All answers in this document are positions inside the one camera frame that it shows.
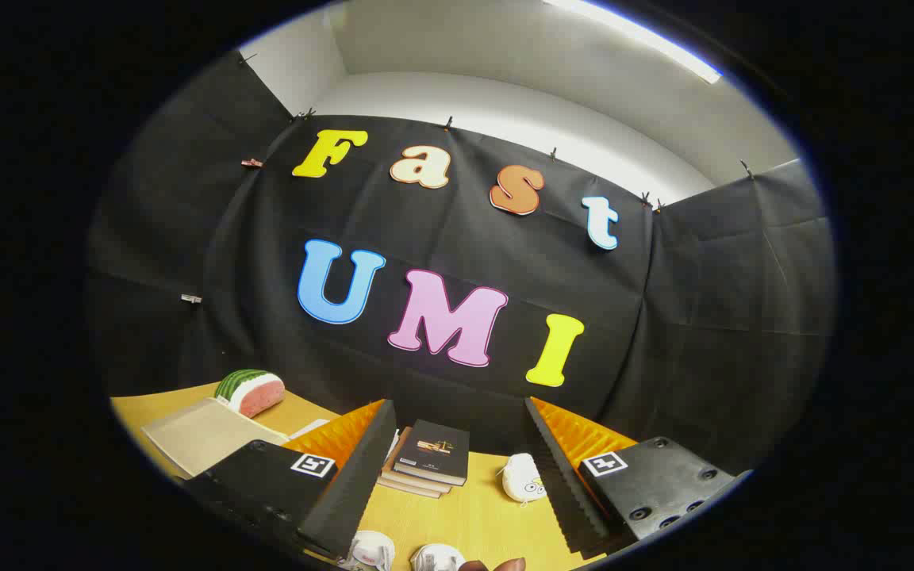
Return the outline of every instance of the foam letter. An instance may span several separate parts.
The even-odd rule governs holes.
[[[305,313],[319,321],[344,325],[351,323],[365,311],[369,289],[373,285],[376,270],[387,265],[387,260],[377,253],[368,250],[355,250],[351,260],[355,263],[355,273],[351,276],[351,289],[344,303],[333,304],[323,296],[330,264],[340,257],[340,246],[325,240],[305,242],[305,265],[301,268],[298,279],[298,303]]]
[[[450,179],[450,153],[436,146],[409,146],[401,153],[407,159],[400,159],[390,167],[390,177],[401,183],[418,183],[424,188],[442,188]],[[424,155],[424,159],[414,159]]]
[[[344,156],[348,154],[351,144],[355,144],[355,146],[366,144],[366,141],[369,140],[369,133],[365,131],[324,129],[316,133],[316,137],[318,137],[316,144],[313,145],[312,151],[309,151],[309,156],[306,156],[301,165],[291,171],[291,174],[294,174],[295,177],[322,177],[323,174],[327,174],[326,167],[323,167],[323,162],[326,159],[330,159],[331,165],[340,163],[340,160],[344,159]]]
[[[620,214],[609,208],[609,199],[605,196],[588,196],[581,199],[581,203],[587,209],[587,235],[591,237],[591,242],[606,250],[616,249],[620,241],[609,235],[609,221],[617,223]]]
[[[497,209],[508,213],[526,214],[538,209],[538,192],[545,186],[545,178],[541,173],[522,167],[511,165],[503,167],[496,176],[498,186],[493,186],[489,192],[489,200]]]
[[[411,296],[404,317],[400,328],[390,333],[387,341],[404,351],[418,351],[421,348],[418,324],[424,323],[428,353],[438,354],[459,333],[460,339],[447,351],[447,357],[461,365],[489,365],[486,348],[496,315],[507,305],[507,295],[498,289],[475,288],[450,311],[442,276],[431,271],[409,270],[407,282],[411,285]]]
[[[527,382],[558,387],[563,383],[563,365],[566,365],[566,357],[570,355],[570,347],[577,335],[584,332],[584,324],[558,313],[549,314],[545,324],[548,325],[548,339],[545,339],[538,364],[527,372]]]

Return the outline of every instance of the fluorescent light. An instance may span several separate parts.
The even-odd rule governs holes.
[[[683,48],[672,44],[669,40],[665,40],[664,37],[658,36],[657,33],[651,32],[650,29],[643,28],[641,25],[636,25],[636,23],[628,21],[627,18],[609,12],[605,8],[599,8],[594,4],[588,4],[582,0],[541,0],[547,4],[552,4],[563,8],[563,10],[569,10],[576,14],[580,14],[584,17],[592,19],[592,21],[597,21],[603,23],[603,25],[609,26],[619,30],[620,33],[623,33],[624,36],[631,37],[633,40],[637,40],[642,44],[646,44],[655,50],[660,51],[661,53],[670,57],[675,63],[682,65],[689,71],[700,75],[702,79],[707,81],[707,83],[714,83],[718,79],[721,79],[721,74],[711,68],[710,65],[701,62],[697,56],[690,54],[688,51],[683,50]]]

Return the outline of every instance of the ceiling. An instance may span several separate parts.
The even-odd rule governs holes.
[[[349,0],[327,14],[348,73],[422,71],[530,87],[635,129],[724,184],[795,159],[726,79],[541,0]]]

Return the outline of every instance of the yellow letter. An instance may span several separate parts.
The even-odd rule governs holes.
[[[570,346],[573,346],[577,335],[584,332],[584,324],[558,313],[549,314],[545,324],[548,325],[548,339],[545,339],[538,364],[527,372],[527,382],[558,387],[563,383],[563,365],[566,365]]]
[[[418,183],[424,188],[442,188],[450,179],[450,153],[436,146],[409,146],[401,153],[407,159],[400,159],[390,168],[390,177],[401,183]],[[424,159],[414,159],[425,155]]]
[[[302,160],[301,165],[291,171],[291,174],[294,174],[295,177],[322,177],[323,174],[327,174],[327,170],[323,167],[324,160],[330,159],[331,165],[340,163],[340,160],[344,159],[344,156],[348,154],[351,144],[355,144],[355,146],[366,144],[366,141],[369,140],[369,133],[365,131],[334,131],[326,129],[316,133],[316,137],[319,138],[316,140],[316,144],[313,145],[312,151],[309,151],[309,156]]]

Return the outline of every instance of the screw hole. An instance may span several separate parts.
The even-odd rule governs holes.
[[[638,508],[630,512],[630,520],[639,521],[651,515],[651,509],[648,507]]]

